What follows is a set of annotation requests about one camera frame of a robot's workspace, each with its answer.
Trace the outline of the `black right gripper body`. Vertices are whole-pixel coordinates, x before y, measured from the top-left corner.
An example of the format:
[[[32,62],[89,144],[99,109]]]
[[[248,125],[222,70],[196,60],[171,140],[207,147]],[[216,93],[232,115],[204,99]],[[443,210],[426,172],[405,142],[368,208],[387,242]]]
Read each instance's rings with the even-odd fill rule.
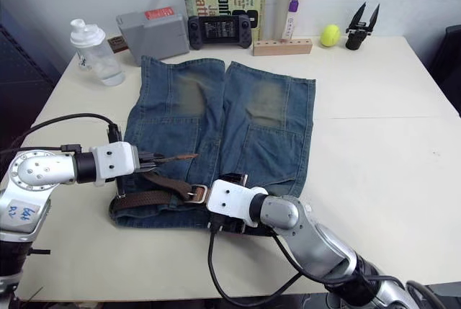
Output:
[[[227,173],[221,175],[220,179],[226,182],[238,184],[245,187],[248,175],[238,173]],[[251,232],[251,229],[244,223],[242,219],[226,218],[223,226],[223,231],[228,233],[249,234]]]

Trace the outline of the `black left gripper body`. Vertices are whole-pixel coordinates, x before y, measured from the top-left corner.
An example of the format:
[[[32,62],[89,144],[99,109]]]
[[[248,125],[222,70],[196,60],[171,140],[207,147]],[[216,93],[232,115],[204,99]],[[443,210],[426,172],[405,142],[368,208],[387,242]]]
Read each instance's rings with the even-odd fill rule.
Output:
[[[143,168],[143,166],[146,163],[148,163],[149,152],[139,151],[139,150],[132,150],[132,158],[133,158],[134,164],[135,164],[134,172],[140,171]],[[124,174],[124,175],[118,176],[116,178],[117,193],[116,193],[115,197],[117,199],[122,199],[122,198],[125,198],[125,196],[126,196],[125,182],[126,182],[126,177],[127,176],[129,176],[129,174]]]

